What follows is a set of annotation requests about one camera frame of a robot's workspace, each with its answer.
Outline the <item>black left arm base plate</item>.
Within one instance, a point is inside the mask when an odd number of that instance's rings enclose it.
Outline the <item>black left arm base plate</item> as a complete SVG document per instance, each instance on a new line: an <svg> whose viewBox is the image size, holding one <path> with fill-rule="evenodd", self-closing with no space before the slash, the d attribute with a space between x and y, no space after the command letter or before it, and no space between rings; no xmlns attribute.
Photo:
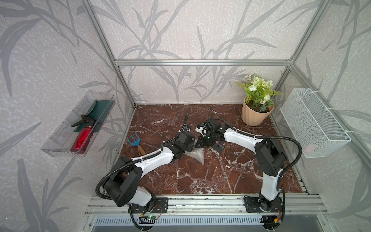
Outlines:
<svg viewBox="0 0 371 232"><path fill-rule="evenodd" d="M129 205L129 209L133 214L143 213L167 213L169 206L169 198L167 197L156 197L151 199L145 206L139 206L138 204Z"/></svg>

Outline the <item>black tape dispenser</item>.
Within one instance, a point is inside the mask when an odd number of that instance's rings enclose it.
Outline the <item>black tape dispenser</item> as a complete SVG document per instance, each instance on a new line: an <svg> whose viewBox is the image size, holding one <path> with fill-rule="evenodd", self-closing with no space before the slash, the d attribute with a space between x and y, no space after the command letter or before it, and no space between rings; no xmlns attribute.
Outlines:
<svg viewBox="0 0 371 232"><path fill-rule="evenodd" d="M221 154L223 152L225 146L216 141L216 142L212 143L211 148L213 150L215 150L218 154Z"/></svg>

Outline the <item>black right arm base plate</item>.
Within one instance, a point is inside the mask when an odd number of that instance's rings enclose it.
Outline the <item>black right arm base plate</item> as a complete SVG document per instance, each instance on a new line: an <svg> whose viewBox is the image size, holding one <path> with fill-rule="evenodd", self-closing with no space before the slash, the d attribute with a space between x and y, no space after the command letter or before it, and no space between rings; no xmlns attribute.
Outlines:
<svg viewBox="0 0 371 232"><path fill-rule="evenodd" d="M259 197L251 197L246 195L243 197L243 202L247 213L285 212L285 204L279 195L272 201L267 200L261 195Z"/></svg>

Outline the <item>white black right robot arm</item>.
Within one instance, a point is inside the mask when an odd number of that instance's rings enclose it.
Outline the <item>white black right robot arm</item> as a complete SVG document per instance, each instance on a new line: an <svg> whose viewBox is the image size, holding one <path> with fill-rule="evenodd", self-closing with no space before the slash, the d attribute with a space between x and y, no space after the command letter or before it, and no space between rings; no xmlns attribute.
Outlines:
<svg viewBox="0 0 371 232"><path fill-rule="evenodd" d="M293 167L302 156L301 144L297 140L285 136L252 135L228 125L209 129L205 124L201 124L196 126L196 132L200 134L195 145L196 148L211 147L218 153L221 153L224 149L221 142L228 142L254 152L258 165L263 172L263 184L260 195L263 199L270 202L279 195L279 183L284 173ZM293 142L298 148L296 158L288 166L285 166L287 158L279 140Z"/></svg>

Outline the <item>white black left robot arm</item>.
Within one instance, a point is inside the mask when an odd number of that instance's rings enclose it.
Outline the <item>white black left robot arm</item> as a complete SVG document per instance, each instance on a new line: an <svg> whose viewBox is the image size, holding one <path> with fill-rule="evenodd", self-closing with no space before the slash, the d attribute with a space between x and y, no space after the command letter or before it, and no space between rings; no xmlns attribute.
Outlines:
<svg viewBox="0 0 371 232"><path fill-rule="evenodd" d="M98 197L113 200L118 207L138 205L145 211L155 208L156 197L149 190L140 187L140 181L149 172L180 159L185 152L194 149L193 135L180 135L174 141L147 155L128 158L121 157L111 171L96 185Z"/></svg>

